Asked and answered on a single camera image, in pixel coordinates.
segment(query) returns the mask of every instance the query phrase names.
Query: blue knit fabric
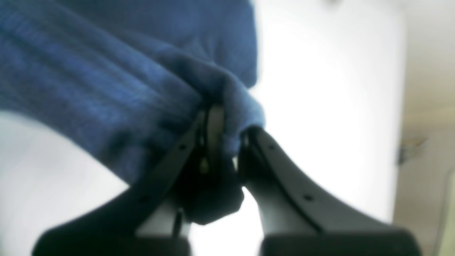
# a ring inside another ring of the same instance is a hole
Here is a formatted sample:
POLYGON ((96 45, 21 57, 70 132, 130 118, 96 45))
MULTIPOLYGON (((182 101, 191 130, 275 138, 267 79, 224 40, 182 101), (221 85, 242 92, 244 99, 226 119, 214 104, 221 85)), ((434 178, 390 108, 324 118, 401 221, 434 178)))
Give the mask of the blue knit fabric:
POLYGON ((248 93, 256 34, 247 0, 0 0, 0 108, 69 137, 138 181, 208 102, 226 113, 225 157, 264 125, 248 93))

